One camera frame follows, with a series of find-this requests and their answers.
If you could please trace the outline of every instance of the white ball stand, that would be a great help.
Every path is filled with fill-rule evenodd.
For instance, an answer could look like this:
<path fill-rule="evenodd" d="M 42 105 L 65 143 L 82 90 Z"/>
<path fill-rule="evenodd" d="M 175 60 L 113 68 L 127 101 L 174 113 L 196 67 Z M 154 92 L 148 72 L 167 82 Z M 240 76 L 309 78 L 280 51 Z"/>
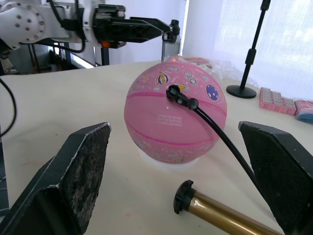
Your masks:
<path fill-rule="evenodd" d="M 166 169 L 166 170 L 184 170 L 184 169 L 187 169 L 187 168 L 190 168 L 192 166 L 194 166 L 197 161 L 199 160 L 199 158 L 197 159 L 194 159 L 193 161 L 191 162 L 188 162 L 188 163 L 183 163 L 183 164 L 171 164 L 171 163 L 164 163 L 164 162 L 161 162 L 161 161 L 158 161 L 158 160 L 155 160 L 151 157 L 149 157 L 145 152 L 143 152 L 140 148 L 138 148 L 139 150 L 139 154 L 140 156 L 148 161 L 149 163 L 151 163 L 152 165 L 155 165 L 157 167 L 160 167 L 160 168 L 163 168 L 163 169 Z"/>

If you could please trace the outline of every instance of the black cable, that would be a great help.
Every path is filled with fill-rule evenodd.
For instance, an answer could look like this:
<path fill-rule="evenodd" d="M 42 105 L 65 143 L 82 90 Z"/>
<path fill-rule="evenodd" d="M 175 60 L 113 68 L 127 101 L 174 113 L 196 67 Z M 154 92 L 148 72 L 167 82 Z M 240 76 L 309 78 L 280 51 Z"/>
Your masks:
<path fill-rule="evenodd" d="M 54 14 L 55 18 L 57 18 L 57 21 L 58 21 L 60 24 L 62 24 L 62 19 L 61 19 L 60 15 L 59 15 L 59 13 L 58 13 L 58 11 L 57 11 L 55 5 L 54 5 L 53 0 L 48 0 L 48 2 L 50 3 L 50 6 L 51 6 L 51 9 L 52 9 L 52 11 L 53 11 L 53 14 Z"/>
<path fill-rule="evenodd" d="M 199 107 L 194 110 L 209 126 L 218 134 L 218 136 L 223 140 L 223 142 L 226 144 L 226 146 L 229 148 L 229 150 L 233 153 L 233 155 L 236 157 L 240 165 L 243 167 L 247 175 L 249 176 L 250 180 L 253 182 L 253 184 L 256 186 L 256 188 L 259 190 L 258 184 L 255 180 L 254 173 L 248 163 L 245 161 L 244 157 L 241 155 L 239 150 L 236 148 L 236 146 L 233 144 L 233 142 L 228 138 L 228 136 L 225 134 L 225 132 L 216 124 L 216 122 L 210 118 L 209 115 L 207 115 L 202 109 Z"/>
<path fill-rule="evenodd" d="M 223 140 L 223 142 L 226 144 L 226 146 L 229 148 L 229 150 L 233 153 L 233 155 L 236 157 L 237 161 L 240 163 L 240 165 L 243 167 L 247 175 L 249 176 L 250 180 L 253 182 L 255 187 L 258 189 L 260 194 L 262 195 L 262 192 L 260 191 L 260 188 L 258 186 L 258 183 L 256 182 L 254 173 L 248 163 L 245 161 L 244 157 L 241 155 L 239 150 L 236 148 L 236 146 L 233 144 L 233 142 L 228 138 L 228 136 L 225 134 L 225 132 L 216 124 L 216 122 L 210 118 L 208 114 L 206 114 L 201 108 L 199 108 L 199 102 L 194 98 L 188 98 L 183 93 L 180 92 L 180 88 L 177 85 L 171 85 L 166 90 L 166 97 L 169 101 L 175 102 L 181 106 L 187 107 L 190 110 L 193 110 L 198 114 L 209 126 L 218 134 L 218 136 Z"/>
<path fill-rule="evenodd" d="M 56 48 L 67 50 L 67 51 L 73 52 L 73 53 L 82 53 L 85 50 L 85 48 L 86 48 L 85 40 L 82 41 L 82 48 L 80 50 L 75 50 L 75 49 L 71 49 L 69 47 L 54 45 L 54 44 L 51 44 L 51 43 L 37 42 L 36 44 L 44 45 L 44 46 L 48 46 L 48 47 L 56 47 Z"/>
<path fill-rule="evenodd" d="M 63 25 L 63 20 L 61 19 L 55 5 L 54 5 L 54 2 L 53 0 L 47 0 L 49 3 L 50 3 L 50 6 L 51 6 L 51 9 L 53 11 L 53 14 L 55 16 L 55 18 L 57 19 L 57 21 L 60 23 L 60 25 L 62 26 Z M 75 0 L 75 14 L 76 14 L 76 18 L 77 18 L 77 21 L 78 21 L 78 24 L 79 24 L 79 28 L 80 28 L 80 34 L 81 34 L 81 37 L 82 37 L 82 48 L 80 50 L 75 50 L 75 49 L 71 49 L 71 48 L 68 48 L 68 47 L 63 47 L 63 46 L 58 46 L 58 45 L 54 45 L 54 44 L 49 44 L 49 43 L 41 43 L 41 42 L 38 42 L 36 44 L 40 44 L 40 45 L 44 45 L 44 46 L 49 46 L 49 47 L 56 47 L 56 48 L 59 48 L 59 49 L 63 49 L 63 50 L 67 50 L 69 52 L 73 52 L 73 53 L 82 53 L 85 48 L 86 48 L 86 42 L 85 42 L 85 39 L 84 39 L 84 32 L 83 32 L 83 24 L 82 22 L 79 20 L 80 19 L 80 15 L 79 15 L 79 4 L 78 4 L 78 0 Z"/>
<path fill-rule="evenodd" d="M 12 129 L 12 127 L 13 127 L 15 121 L 16 121 L 16 116 L 17 116 L 17 112 L 18 111 L 17 111 L 17 108 L 16 108 L 16 102 L 15 102 L 15 98 L 14 98 L 14 95 L 13 95 L 12 91 L 10 90 L 10 88 L 5 84 L 5 82 L 1 78 L 0 78 L 0 83 L 4 86 L 4 88 L 10 94 L 11 99 L 12 99 L 13 109 L 14 109 L 13 119 L 12 119 L 10 125 L 8 126 L 8 128 L 5 131 L 3 131 L 2 133 L 0 133 L 0 138 L 1 138 L 1 137 L 3 137 L 6 133 L 8 133 Z"/>

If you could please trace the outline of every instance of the pink basketball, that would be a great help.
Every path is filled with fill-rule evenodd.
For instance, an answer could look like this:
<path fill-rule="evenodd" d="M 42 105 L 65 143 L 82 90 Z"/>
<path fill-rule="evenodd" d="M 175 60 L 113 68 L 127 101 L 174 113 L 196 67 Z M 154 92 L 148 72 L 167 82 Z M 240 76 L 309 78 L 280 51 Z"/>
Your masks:
<path fill-rule="evenodd" d="M 124 119 L 133 141 L 150 157 L 173 164 L 190 162 L 210 150 L 218 135 L 197 114 L 166 98 L 176 84 L 222 128 L 227 104 L 215 79 L 200 67 L 165 62 L 144 71 L 130 87 Z"/>

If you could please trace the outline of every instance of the water bottle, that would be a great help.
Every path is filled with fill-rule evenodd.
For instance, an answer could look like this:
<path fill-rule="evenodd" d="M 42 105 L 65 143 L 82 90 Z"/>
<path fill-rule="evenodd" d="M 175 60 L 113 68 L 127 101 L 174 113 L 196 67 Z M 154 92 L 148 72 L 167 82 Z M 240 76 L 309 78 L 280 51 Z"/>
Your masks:
<path fill-rule="evenodd" d="M 179 36 L 179 21 L 172 20 L 170 26 L 173 28 L 173 31 L 165 33 L 162 36 L 162 62 L 165 58 L 179 55 L 180 52 L 181 38 Z"/>

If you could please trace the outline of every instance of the white curtain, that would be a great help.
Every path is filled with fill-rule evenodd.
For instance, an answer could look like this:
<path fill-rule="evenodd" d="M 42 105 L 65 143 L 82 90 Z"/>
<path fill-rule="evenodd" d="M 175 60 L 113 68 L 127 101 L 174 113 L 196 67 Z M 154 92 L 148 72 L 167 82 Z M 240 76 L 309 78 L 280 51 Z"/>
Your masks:
<path fill-rule="evenodd" d="M 262 0 L 190 0 L 183 55 L 245 68 Z M 291 98 L 313 99 L 313 0 L 273 0 L 249 76 Z"/>

